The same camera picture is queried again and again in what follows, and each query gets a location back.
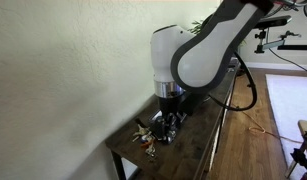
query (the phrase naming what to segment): table leg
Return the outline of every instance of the table leg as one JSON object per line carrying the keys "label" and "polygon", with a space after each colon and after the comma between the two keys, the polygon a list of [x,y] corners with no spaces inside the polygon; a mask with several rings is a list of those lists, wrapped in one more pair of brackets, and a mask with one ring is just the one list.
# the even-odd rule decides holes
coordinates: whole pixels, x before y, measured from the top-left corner
{"label": "table leg", "polygon": [[[232,96],[233,96],[233,91],[230,92],[229,97],[225,101],[225,104],[227,106],[231,105]],[[225,108],[222,108],[222,112],[221,112],[221,116],[220,116],[221,120],[220,120],[220,126],[219,126],[219,135],[217,136],[217,143],[216,143],[215,153],[217,153],[217,150],[219,148],[220,138],[221,138],[221,134],[222,134],[222,126],[223,126],[224,119],[226,118],[225,117],[225,113],[226,112],[227,112],[227,110]]]}
{"label": "table leg", "polygon": [[[300,147],[300,151],[304,153],[306,148],[307,148],[307,145],[306,145],[306,142],[304,140],[304,142],[302,143],[302,145]],[[288,169],[286,170],[285,174],[284,174],[287,179],[290,178],[290,175],[293,172],[296,165],[297,165],[297,162],[295,160],[293,160],[292,163],[290,164],[290,166],[288,167]]]}
{"label": "table leg", "polygon": [[119,179],[126,180],[125,171],[124,171],[124,167],[123,167],[123,163],[121,159],[122,157],[113,151],[111,151],[111,153],[113,156],[113,161],[114,161],[115,168],[117,171],[117,175],[119,176]]}

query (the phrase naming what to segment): wooden table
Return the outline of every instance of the wooden table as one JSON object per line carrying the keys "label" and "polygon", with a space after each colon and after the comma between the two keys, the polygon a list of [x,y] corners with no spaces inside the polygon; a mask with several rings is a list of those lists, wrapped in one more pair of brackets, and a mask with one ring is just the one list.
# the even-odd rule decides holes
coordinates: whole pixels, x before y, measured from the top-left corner
{"label": "wooden table", "polygon": [[[210,94],[223,103],[227,103],[233,91],[236,69],[228,72],[222,83]],[[158,111],[157,98],[134,117],[145,125],[148,119]],[[138,131],[134,119],[112,134],[106,145],[111,150],[120,179],[126,179],[121,157],[129,160],[145,175],[155,179],[201,179],[205,175],[205,165],[210,159],[214,137],[223,121],[224,109],[214,101],[208,100],[199,106],[193,116],[187,117],[182,128],[177,131],[175,140],[165,145],[155,143],[157,158],[152,161],[140,148],[140,142],[133,140]]]}

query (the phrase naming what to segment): black metal frame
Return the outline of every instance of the black metal frame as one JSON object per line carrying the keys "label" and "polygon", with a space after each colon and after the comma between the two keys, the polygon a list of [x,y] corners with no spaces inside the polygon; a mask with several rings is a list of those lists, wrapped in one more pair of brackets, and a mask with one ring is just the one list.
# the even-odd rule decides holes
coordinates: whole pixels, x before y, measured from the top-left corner
{"label": "black metal frame", "polygon": [[278,46],[277,50],[307,51],[307,45],[282,45]]}
{"label": "black metal frame", "polygon": [[285,40],[279,40],[279,41],[266,43],[264,45],[258,45],[255,53],[264,53],[264,50],[283,46],[284,43],[285,43]]}
{"label": "black metal frame", "polygon": [[291,156],[293,158],[293,161],[291,165],[288,167],[287,171],[285,172],[285,177],[288,179],[293,172],[295,166],[297,164],[300,164],[301,166],[304,166],[307,170],[307,159],[305,157],[304,152],[307,150],[307,131],[305,131],[305,134],[302,135],[304,141],[300,147],[300,149],[294,148],[294,152],[291,153]]}
{"label": "black metal frame", "polygon": [[125,171],[122,163],[122,157],[114,151],[111,151],[117,175],[120,180],[126,180]]}

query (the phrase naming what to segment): white wall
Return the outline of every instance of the white wall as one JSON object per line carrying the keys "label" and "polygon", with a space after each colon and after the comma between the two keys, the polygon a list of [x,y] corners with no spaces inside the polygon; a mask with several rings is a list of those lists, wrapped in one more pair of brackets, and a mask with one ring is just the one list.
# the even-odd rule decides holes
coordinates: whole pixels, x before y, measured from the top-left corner
{"label": "white wall", "polygon": [[[288,37],[286,39],[285,44],[307,44],[307,18],[305,17],[302,8],[299,8],[299,12],[295,11],[280,11],[276,16],[283,16],[283,15],[291,15],[292,21],[287,24],[286,26],[281,27],[274,27],[270,28],[269,33],[269,41],[276,41],[279,40],[279,36],[285,34],[287,30],[290,30],[296,34],[301,34],[302,37]],[[241,57],[244,61],[249,62],[251,64],[254,63],[270,63],[271,67],[279,68],[293,68],[294,65],[289,65],[289,63],[278,59],[275,57],[269,50],[266,50],[264,54],[255,54],[254,50],[256,49],[257,45],[259,44],[259,39],[255,39],[254,35],[260,33],[259,30],[253,30],[246,38],[246,45],[241,48]],[[272,48],[274,52],[278,55],[292,60],[301,65],[307,65],[307,51],[282,51],[277,50],[277,48]]]}
{"label": "white wall", "polygon": [[0,179],[116,179],[105,138],[153,92],[150,38],[217,0],[0,0]]}

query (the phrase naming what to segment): orange cable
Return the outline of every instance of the orange cable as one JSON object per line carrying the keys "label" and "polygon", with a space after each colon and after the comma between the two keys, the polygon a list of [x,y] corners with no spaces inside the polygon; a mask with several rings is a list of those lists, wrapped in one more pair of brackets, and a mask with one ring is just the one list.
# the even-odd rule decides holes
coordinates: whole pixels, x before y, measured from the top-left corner
{"label": "orange cable", "polygon": [[259,123],[257,123],[256,121],[255,121],[255,119],[252,117],[252,116],[250,116],[250,115],[248,115],[247,113],[245,113],[244,111],[241,111],[244,115],[246,115],[247,117],[249,117],[251,120],[252,120],[252,122],[254,123],[254,124],[256,124],[258,127],[249,127],[249,131],[252,131],[252,132],[260,132],[260,133],[263,133],[263,134],[269,134],[269,135],[271,135],[271,136],[273,136],[273,137],[275,137],[275,138],[277,138],[277,139],[285,139],[285,140],[287,140],[287,141],[290,141],[290,142],[294,142],[294,143],[299,143],[299,144],[302,144],[303,142],[300,142],[300,141],[296,141],[296,140],[293,140],[293,139],[290,139],[290,138],[287,138],[287,137],[284,137],[284,136],[279,136],[279,135],[276,135],[276,134],[273,134],[273,133],[271,133],[271,132],[268,132],[268,131],[266,131]]}

